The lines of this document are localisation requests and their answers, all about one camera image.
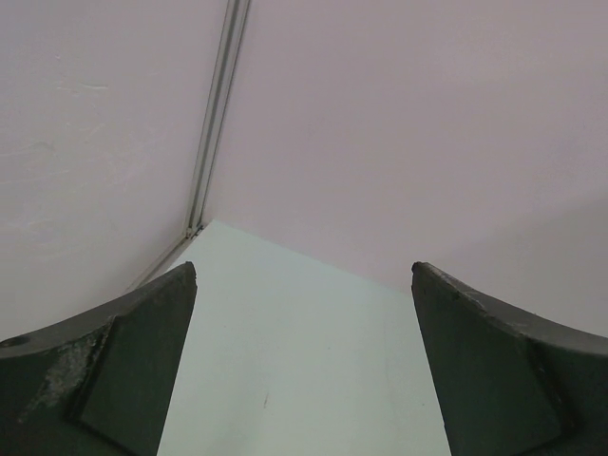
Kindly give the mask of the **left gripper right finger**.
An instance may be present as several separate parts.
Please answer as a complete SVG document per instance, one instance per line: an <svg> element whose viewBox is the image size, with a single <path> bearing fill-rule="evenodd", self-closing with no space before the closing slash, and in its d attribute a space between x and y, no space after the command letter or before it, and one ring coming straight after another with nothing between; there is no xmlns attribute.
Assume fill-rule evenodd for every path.
<svg viewBox="0 0 608 456"><path fill-rule="evenodd" d="M411 291L453 455L604 455L607 340L427 262Z"/></svg>

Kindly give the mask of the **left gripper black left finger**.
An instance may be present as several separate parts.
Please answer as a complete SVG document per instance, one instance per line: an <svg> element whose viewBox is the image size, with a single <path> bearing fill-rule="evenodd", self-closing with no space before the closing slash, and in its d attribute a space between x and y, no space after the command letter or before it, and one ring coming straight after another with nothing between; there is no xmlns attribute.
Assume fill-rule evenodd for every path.
<svg viewBox="0 0 608 456"><path fill-rule="evenodd" d="M197 294L184 262L1 343L4 455L155 455Z"/></svg>

